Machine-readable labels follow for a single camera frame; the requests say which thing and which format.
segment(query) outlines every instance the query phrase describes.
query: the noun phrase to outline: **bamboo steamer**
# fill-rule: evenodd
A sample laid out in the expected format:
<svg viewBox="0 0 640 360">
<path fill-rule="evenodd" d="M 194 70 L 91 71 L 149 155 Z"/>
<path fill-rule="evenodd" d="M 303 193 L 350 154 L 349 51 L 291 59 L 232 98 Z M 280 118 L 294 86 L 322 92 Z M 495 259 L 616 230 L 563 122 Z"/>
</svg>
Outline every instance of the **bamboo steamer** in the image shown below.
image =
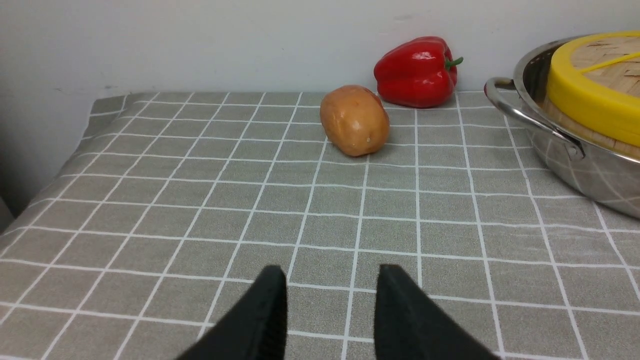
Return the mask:
<svg viewBox="0 0 640 360">
<path fill-rule="evenodd" d="M 576 135 L 640 159 L 640 31 L 559 47 L 542 108 Z"/>
</svg>

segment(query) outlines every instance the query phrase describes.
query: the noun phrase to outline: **white wall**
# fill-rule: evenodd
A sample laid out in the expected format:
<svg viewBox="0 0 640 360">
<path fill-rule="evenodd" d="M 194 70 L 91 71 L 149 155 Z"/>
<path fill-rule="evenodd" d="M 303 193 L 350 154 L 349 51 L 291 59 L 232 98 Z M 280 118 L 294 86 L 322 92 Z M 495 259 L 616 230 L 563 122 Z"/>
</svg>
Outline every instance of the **white wall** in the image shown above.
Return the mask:
<svg viewBox="0 0 640 360">
<path fill-rule="evenodd" d="M 93 100 L 140 90 L 375 86 L 390 48 L 440 35 L 460 89 L 558 38 L 640 28 L 638 0 L 0 0 L 0 194 L 22 208 Z"/>
</svg>

